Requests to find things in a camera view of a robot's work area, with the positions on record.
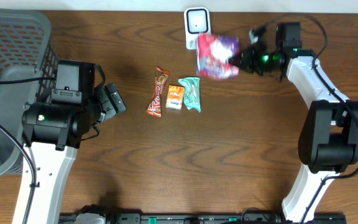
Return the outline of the orange brown snack bag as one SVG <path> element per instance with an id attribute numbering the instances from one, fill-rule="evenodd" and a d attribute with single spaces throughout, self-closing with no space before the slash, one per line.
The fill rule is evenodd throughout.
<path id="1" fill-rule="evenodd" d="M 161 95 L 165 88 L 165 84 L 169 78 L 170 72 L 168 70 L 163 70 L 160 67 L 156 67 L 155 81 L 154 81 L 154 91 L 152 99 L 146 109 L 146 113 L 160 118 L 162 115 L 162 103 Z"/>

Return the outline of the red purple snack pack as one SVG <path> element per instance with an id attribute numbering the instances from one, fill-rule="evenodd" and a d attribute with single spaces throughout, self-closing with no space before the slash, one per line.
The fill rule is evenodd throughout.
<path id="1" fill-rule="evenodd" d="M 226 80 L 239 74 L 228 59 L 239 53 L 239 38 L 200 34 L 196 40 L 196 72 L 199 77 Z"/>

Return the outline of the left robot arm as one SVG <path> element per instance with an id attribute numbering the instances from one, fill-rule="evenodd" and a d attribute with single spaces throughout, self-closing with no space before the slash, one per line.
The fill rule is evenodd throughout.
<path id="1" fill-rule="evenodd" d="M 13 223 L 58 223 L 63 194 L 83 135 L 126 110 L 112 83 L 95 85 L 100 65 L 61 60 L 49 102 L 33 103 L 22 115 L 21 187 Z"/>

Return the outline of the green white snack packet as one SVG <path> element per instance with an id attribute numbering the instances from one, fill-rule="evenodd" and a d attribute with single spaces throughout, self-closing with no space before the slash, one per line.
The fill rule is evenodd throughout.
<path id="1" fill-rule="evenodd" d="M 195 109 L 201 112 L 200 100 L 200 78 L 186 77 L 178 80 L 179 84 L 185 88 L 183 102 L 188 110 Z"/>

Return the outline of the small orange box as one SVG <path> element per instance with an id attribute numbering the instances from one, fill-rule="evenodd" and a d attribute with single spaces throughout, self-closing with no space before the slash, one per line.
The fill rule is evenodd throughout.
<path id="1" fill-rule="evenodd" d="M 165 107 L 180 110 L 183 103 L 185 88 L 182 86 L 170 85 Z"/>

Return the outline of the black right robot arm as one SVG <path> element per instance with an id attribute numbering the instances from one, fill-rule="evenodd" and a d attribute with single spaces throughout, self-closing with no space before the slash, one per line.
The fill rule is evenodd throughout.
<path id="1" fill-rule="evenodd" d="M 251 44 L 227 61 L 262 76 L 279 71 L 298 90 L 308 107 L 298 139 L 300 171 L 282 200 L 282 223 L 315 222 L 314 211 L 334 180 L 358 174 L 358 101 L 341 93 L 324 72 L 319 52 L 303 48 L 299 22 L 275 29 L 275 50 L 263 36 L 268 25 L 249 32 Z"/>

